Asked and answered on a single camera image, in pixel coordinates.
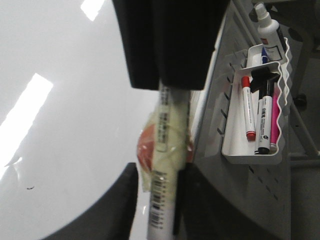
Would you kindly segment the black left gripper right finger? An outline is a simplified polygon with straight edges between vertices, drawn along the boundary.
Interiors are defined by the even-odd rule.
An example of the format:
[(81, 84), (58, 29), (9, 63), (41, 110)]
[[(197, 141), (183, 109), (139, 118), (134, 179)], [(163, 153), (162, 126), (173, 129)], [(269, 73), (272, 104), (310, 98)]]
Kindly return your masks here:
[(178, 176), (181, 240), (288, 240), (290, 174), (255, 165), (198, 166)]

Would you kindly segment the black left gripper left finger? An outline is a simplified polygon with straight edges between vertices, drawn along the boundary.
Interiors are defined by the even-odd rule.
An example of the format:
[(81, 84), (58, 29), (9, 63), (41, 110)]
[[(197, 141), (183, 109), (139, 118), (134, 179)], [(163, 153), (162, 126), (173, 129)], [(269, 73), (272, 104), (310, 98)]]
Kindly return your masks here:
[(46, 240), (128, 240), (138, 197), (136, 164), (126, 165), (114, 184), (83, 214)]

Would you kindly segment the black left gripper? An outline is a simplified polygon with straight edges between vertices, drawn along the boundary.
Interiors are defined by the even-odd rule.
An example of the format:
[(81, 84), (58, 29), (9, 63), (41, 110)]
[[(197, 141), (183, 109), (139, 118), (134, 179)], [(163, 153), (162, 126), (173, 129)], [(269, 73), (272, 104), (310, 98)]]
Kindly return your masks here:
[(202, 90), (227, 0), (115, 0), (130, 85)]

